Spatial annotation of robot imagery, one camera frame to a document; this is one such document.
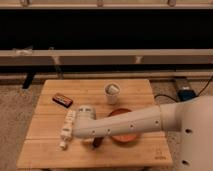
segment chocolate bar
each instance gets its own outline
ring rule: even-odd
[[[52,100],[66,108],[70,107],[70,105],[73,103],[73,100],[60,94],[60,93],[56,93]]]

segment white cup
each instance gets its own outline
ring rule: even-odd
[[[107,103],[114,105],[118,102],[118,95],[120,93],[120,87],[115,83],[107,84],[104,88]]]

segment wooden table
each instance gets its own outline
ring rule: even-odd
[[[104,95],[107,83],[121,88],[119,103],[108,105]],[[32,118],[18,169],[32,168],[97,168],[143,167],[171,165],[172,159],[163,132],[145,133],[130,144],[119,145],[105,138],[100,148],[93,150],[91,142],[74,138],[67,151],[59,147],[60,130],[69,109],[52,101],[60,92],[74,100],[70,109],[82,104],[93,105],[98,118],[106,117],[117,108],[141,109],[155,103],[148,80],[47,80]]]

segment black panel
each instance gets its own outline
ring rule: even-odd
[[[213,48],[213,10],[1,10],[0,50]]]

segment floor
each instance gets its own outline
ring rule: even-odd
[[[24,76],[19,76],[19,79],[10,78],[8,80],[5,78],[6,77],[4,76],[4,79],[1,79],[0,75],[0,171],[15,171],[16,161],[19,156],[44,80],[37,79],[33,82],[29,89],[23,90],[22,78],[24,78]],[[192,88],[194,88],[196,92],[199,92],[199,90],[201,90],[206,84],[206,80],[194,80],[190,83]],[[151,86],[154,94],[165,93],[177,98],[174,83],[171,81],[151,81]],[[210,84],[202,95],[205,94],[213,95],[213,84]],[[156,101],[158,103],[173,102],[166,97],[158,97]],[[172,158],[174,160],[174,165],[172,167],[150,168],[149,171],[175,171],[179,156],[178,151],[180,136],[179,133],[167,133],[167,137]],[[101,170],[136,171],[141,170],[141,168],[114,168]]]

